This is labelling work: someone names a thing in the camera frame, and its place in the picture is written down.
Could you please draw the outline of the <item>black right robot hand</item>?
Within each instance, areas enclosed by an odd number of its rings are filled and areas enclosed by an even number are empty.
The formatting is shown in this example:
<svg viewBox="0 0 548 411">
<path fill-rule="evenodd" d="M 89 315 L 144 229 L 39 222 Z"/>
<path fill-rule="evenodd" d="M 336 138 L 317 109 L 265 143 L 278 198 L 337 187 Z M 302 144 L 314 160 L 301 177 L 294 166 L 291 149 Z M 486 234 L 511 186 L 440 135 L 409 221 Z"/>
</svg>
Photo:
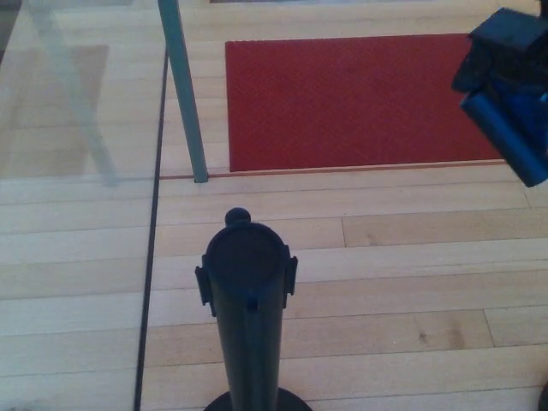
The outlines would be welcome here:
<svg viewBox="0 0 548 411">
<path fill-rule="evenodd" d="M 547 88 L 547 2 L 539 15 L 501 8 L 469 35 L 471 47 L 451 83 L 472 92 L 489 83 L 533 91 Z"/>
</svg>

